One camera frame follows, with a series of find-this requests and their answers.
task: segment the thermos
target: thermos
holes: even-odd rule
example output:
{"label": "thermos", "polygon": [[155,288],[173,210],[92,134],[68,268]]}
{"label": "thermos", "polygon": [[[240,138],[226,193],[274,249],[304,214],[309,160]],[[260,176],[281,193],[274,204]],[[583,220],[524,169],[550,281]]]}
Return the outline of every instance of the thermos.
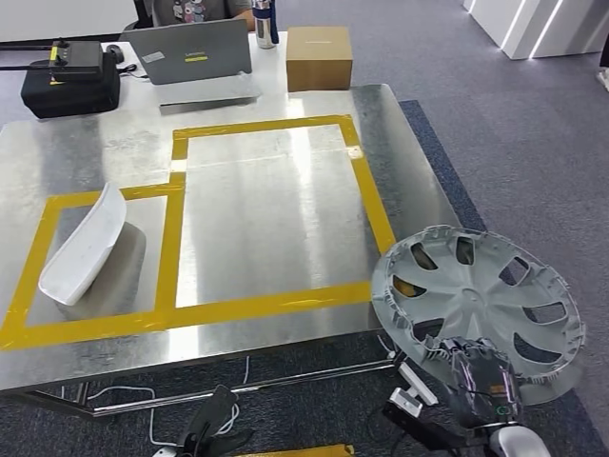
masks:
{"label": "thermos", "polygon": [[275,0],[252,0],[251,10],[256,23],[258,46],[268,50],[279,42],[275,19]]}

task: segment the person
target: person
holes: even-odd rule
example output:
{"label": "person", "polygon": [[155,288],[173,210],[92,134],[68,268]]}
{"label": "person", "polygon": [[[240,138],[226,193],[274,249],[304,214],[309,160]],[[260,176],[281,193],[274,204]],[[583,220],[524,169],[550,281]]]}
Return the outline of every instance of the person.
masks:
{"label": "person", "polygon": [[251,0],[155,0],[153,10],[158,26],[243,18],[254,28]]}

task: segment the yellow tape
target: yellow tape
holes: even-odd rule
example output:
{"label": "yellow tape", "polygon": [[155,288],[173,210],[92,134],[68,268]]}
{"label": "yellow tape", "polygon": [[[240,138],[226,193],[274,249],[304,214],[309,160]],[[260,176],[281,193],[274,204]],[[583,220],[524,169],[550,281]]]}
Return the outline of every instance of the yellow tape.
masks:
{"label": "yellow tape", "polygon": [[188,140],[186,138],[176,138],[175,131],[173,134],[173,150],[171,160],[185,160],[188,155]]}
{"label": "yellow tape", "polygon": [[198,57],[187,57],[184,59],[185,62],[202,62],[204,60],[208,60],[207,55],[199,55]]}
{"label": "yellow tape", "polygon": [[180,266],[180,245],[182,241],[182,220],[184,213],[186,173],[171,173],[170,184],[180,190],[168,196],[155,301],[155,311],[165,313],[175,308],[177,270]]}
{"label": "yellow tape", "polygon": [[281,129],[297,129],[300,127],[319,127],[340,124],[351,116],[314,116],[297,119],[281,119],[277,121],[248,122],[244,124],[226,124],[223,126],[197,127],[194,129],[180,129],[174,132],[174,139],[198,138],[201,136],[231,135],[234,133],[251,133],[254,131],[269,131]]}
{"label": "yellow tape", "polygon": [[362,281],[331,288],[298,290],[177,308],[171,315],[168,328],[238,321],[369,301],[370,283]]}
{"label": "yellow tape", "polygon": [[47,252],[54,235],[59,215],[60,208],[52,200],[48,202],[42,211],[42,217],[38,224],[34,241],[25,261],[13,300],[8,307],[2,327],[0,328],[0,340],[14,340],[25,327],[27,312],[34,300],[34,294],[38,287],[38,277],[45,266]]}
{"label": "yellow tape", "polygon": [[394,234],[350,116],[316,116],[176,130],[173,133],[174,144],[171,159],[184,161],[184,163],[174,162],[180,164],[180,167],[176,167],[180,170],[171,173],[169,183],[121,189],[127,200],[164,195],[168,197],[157,277],[155,310],[82,321],[52,323],[32,328],[26,327],[28,309],[33,300],[38,277],[44,266],[61,209],[93,205],[99,197],[100,192],[55,195],[47,200],[47,205],[42,213],[13,300],[8,308],[4,324],[0,328],[0,348],[57,345],[145,331],[368,302],[370,286],[369,283],[364,281],[328,288],[283,292],[175,308],[186,193],[185,163],[188,155],[189,138],[326,125],[338,125],[340,128],[377,244],[380,252],[386,251],[395,242]]}
{"label": "yellow tape", "polygon": [[283,450],[262,454],[247,454],[241,457],[350,457],[355,453],[352,445],[312,447],[301,450]]}

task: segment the black bag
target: black bag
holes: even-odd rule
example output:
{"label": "black bag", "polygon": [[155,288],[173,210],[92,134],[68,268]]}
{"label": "black bag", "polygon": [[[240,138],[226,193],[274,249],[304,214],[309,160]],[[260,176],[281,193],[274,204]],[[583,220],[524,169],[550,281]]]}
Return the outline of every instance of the black bag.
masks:
{"label": "black bag", "polygon": [[99,80],[57,83],[48,71],[28,70],[21,89],[23,102],[39,119],[110,111],[118,106],[120,94],[115,60],[107,52],[103,53]]}

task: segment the brown box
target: brown box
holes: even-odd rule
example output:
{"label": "brown box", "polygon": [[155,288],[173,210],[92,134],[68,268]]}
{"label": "brown box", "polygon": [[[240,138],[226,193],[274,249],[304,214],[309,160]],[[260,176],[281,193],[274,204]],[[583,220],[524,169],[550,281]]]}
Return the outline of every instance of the brown box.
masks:
{"label": "brown box", "polygon": [[351,86],[349,31],[346,27],[290,27],[288,90],[342,90]]}

